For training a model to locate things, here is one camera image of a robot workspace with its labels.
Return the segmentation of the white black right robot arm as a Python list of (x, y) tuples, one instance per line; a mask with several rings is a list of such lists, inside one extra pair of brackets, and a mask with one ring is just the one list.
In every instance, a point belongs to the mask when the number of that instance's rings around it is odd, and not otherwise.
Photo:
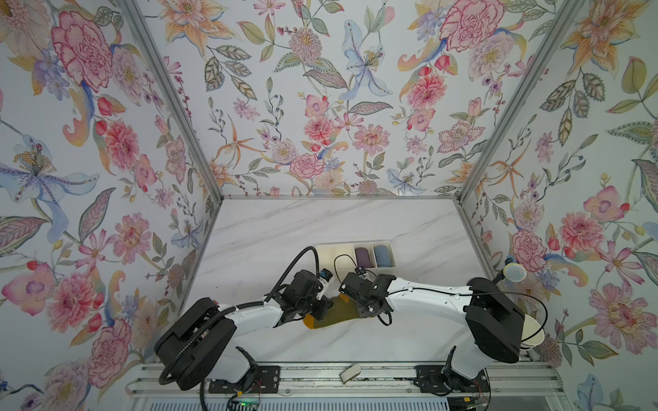
[(349, 273), (339, 292), (356, 303), (363, 318), (384, 313), (421, 313), (450, 320), (470, 332), (454, 346), (443, 373), (473, 380), (496, 361), (515, 364), (521, 356), (525, 314), (497, 285), (474, 277), (465, 286), (418, 284), (381, 274), (370, 281)]

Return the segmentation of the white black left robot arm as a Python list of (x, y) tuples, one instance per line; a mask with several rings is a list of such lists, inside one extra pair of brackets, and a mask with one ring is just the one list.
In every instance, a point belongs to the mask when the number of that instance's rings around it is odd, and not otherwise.
[(218, 379), (245, 386), (254, 380), (257, 363), (238, 347), (239, 356), (224, 351), (231, 339), (265, 329), (274, 329), (311, 316), (322, 320), (332, 306), (325, 296), (332, 272), (317, 274), (302, 270), (291, 284), (280, 285), (264, 300), (222, 308), (208, 297), (193, 304), (156, 342), (154, 353), (164, 366), (160, 385), (175, 383), (190, 390), (214, 370)]

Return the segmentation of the green striped sock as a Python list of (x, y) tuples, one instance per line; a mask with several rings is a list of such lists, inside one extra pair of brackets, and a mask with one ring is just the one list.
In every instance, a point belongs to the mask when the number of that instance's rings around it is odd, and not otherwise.
[(317, 330), (360, 318), (356, 303), (349, 297), (336, 296), (331, 299), (331, 302), (333, 305), (323, 320), (316, 320), (308, 314), (304, 317), (303, 324), (310, 330)]

